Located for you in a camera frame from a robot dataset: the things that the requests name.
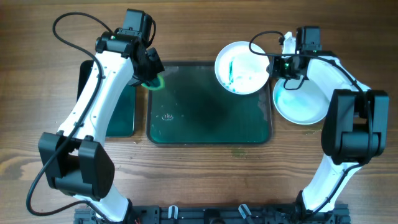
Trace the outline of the green yellow sponge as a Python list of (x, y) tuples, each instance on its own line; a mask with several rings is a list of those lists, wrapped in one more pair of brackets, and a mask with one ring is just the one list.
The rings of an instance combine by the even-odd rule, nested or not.
[(150, 91), (157, 91), (157, 90), (161, 90), (165, 87), (165, 81), (161, 75), (157, 75), (156, 78), (154, 78), (151, 81), (142, 83), (141, 86)]

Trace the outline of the pale blue plate bottom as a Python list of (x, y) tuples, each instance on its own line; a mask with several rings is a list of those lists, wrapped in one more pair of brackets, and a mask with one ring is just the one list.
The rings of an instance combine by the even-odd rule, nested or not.
[(289, 102), (282, 115), (286, 120), (300, 125), (310, 125), (321, 121), (327, 114), (329, 99), (321, 89), (305, 80), (298, 90), (286, 90)]

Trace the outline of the white plate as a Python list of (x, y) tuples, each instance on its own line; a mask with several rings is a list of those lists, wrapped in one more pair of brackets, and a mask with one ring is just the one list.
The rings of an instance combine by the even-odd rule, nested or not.
[(224, 47), (215, 60), (215, 76), (231, 93), (248, 95), (260, 90), (269, 80), (270, 64), (256, 44), (238, 41)]
[(274, 106), (280, 114), (285, 113), (287, 103), (289, 102), (289, 96), (284, 88), (284, 82), (285, 80), (278, 80), (272, 92)]

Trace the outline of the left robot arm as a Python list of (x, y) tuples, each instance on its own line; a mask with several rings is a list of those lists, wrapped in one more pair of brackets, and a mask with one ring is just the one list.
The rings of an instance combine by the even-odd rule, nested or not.
[(131, 201), (114, 186), (115, 166), (104, 150), (109, 121), (126, 86), (159, 90), (164, 66), (152, 42), (156, 24), (144, 11), (128, 9), (122, 27), (106, 29), (91, 54), (83, 90), (54, 134), (43, 133), (39, 177), (49, 187), (85, 204), (105, 223), (135, 223)]

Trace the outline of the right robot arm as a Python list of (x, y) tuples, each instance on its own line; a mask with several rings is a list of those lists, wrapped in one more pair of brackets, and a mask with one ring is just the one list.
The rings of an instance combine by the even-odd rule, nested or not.
[(323, 121), (323, 158), (298, 196), (301, 219), (310, 219), (333, 210), (349, 179), (382, 154), (389, 96), (359, 82), (333, 52), (323, 50), (318, 27), (281, 34), (279, 44), (282, 52), (272, 54), (267, 67), (277, 79), (278, 112), (297, 124)]

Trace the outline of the small black water tray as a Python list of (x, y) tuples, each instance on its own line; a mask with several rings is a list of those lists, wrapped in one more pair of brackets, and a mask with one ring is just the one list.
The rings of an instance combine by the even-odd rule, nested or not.
[[(80, 65), (77, 98), (79, 99), (90, 76), (94, 61), (85, 60)], [(126, 85), (115, 106), (106, 131), (107, 138), (128, 138), (134, 134), (136, 88)]]

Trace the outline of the large dark green tray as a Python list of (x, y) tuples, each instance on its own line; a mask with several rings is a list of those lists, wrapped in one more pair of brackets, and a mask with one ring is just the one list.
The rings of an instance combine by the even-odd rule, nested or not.
[(159, 146), (256, 145), (272, 138), (270, 86), (237, 95), (224, 89), (211, 61), (168, 61), (165, 86), (150, 91), (146, 136)]

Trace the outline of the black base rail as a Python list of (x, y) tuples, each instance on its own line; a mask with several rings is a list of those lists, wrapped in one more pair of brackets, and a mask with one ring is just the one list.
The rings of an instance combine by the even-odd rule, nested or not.
[[(124, 223), (143, 224), (190, 224), (190, 223), (334, 223), (350, 224), (351, 217), (348, 205), (336, 205), (334, 210), (326, 213), (317, 213), (314, 217), (300, 221), (294, 215), (299, 210), (294, 204), (265, 205), (261, 207), (177, 207), (176, 206), (133, 206), (134, 219)], [(73, 223), (108, 223), (101, 219), (90, 208), (75, 210)]]

